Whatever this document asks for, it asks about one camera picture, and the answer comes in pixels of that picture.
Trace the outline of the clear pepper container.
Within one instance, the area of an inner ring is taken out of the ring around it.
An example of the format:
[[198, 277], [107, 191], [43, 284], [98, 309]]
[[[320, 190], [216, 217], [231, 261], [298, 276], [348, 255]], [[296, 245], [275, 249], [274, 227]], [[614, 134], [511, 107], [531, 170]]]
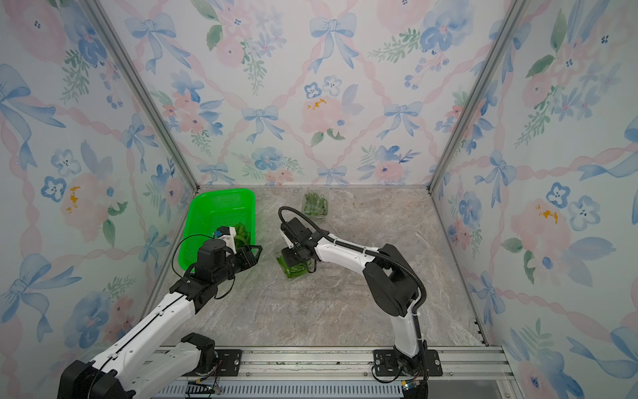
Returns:
[[288, 279], [297, 279], [305, 274], [312, 274], [316, 271], [314, 262], [307, 261], [301, 264], [290, 266], [284, 259], [282, 254], [277, 256], [277, 262]]
[[328, 200], [325, 196], [313, 191], [304, 195], [302, 212], [310, 217], [324, 218], [328, 215]]

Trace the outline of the green plastic basket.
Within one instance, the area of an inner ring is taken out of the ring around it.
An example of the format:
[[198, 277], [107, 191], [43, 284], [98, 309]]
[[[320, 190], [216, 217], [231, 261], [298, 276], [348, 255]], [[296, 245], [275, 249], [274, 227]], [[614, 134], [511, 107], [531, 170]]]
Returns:
[[179, 266], [186, 270], [196, 262], [200, 246], [222, 226], [243, 224], [256, 239], [256, 196], [249, 189], [211, 191], [191, 202], [179, 248]]

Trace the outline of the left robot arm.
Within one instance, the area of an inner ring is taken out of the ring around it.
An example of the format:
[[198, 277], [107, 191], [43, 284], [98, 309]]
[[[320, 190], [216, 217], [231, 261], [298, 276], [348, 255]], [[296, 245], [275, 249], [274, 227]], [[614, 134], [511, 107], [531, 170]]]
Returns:
[[219, 286], [258, 264], [260, 245], [232, 249], [222, 239], [209, 239], [159, 305], [124, 337], [89, 362], [74, 361], [60, 377], [60, 398], [151, 398], [178, 377], [208, 377], [222, 360], [213, 339], [189, 333], [169, 352], [151, 355], [183, 323], [212, 299]]

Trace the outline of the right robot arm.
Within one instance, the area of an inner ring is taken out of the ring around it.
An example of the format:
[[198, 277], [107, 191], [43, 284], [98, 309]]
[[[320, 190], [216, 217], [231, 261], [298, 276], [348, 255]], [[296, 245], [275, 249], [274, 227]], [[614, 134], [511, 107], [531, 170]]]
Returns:
[[283, 254], [287, 261], [333, 263], [363, 276], [376, 305], [390, 316], [395, 349], [408, 359], [420, 356], [424, 344], [418, 308], [425, 302], [425, 289], [397, 247], [364, 247], [333, 235], [327, 239], [285, 241]]

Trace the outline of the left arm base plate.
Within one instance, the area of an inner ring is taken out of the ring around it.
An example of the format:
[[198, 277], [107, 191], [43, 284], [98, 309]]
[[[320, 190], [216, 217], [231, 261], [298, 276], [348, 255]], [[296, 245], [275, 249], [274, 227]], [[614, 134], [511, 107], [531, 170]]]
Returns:
[[197, 367], [188, 377], [237, 377], [243, 351], [240, 349], [214, 349], [200, 356]]

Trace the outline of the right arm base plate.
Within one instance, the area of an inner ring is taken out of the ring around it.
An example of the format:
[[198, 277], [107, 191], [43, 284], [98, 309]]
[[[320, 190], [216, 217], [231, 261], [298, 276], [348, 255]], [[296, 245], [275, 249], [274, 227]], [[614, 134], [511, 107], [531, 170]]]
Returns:
[[421, 377], [442, 377], [444, 372], [440, 356], [433, 349], [424, 354], [407, 357], [397, 349], [376, 349], [373, 352], [372, 370], [376, 377], [399, 377], [419, 374]]

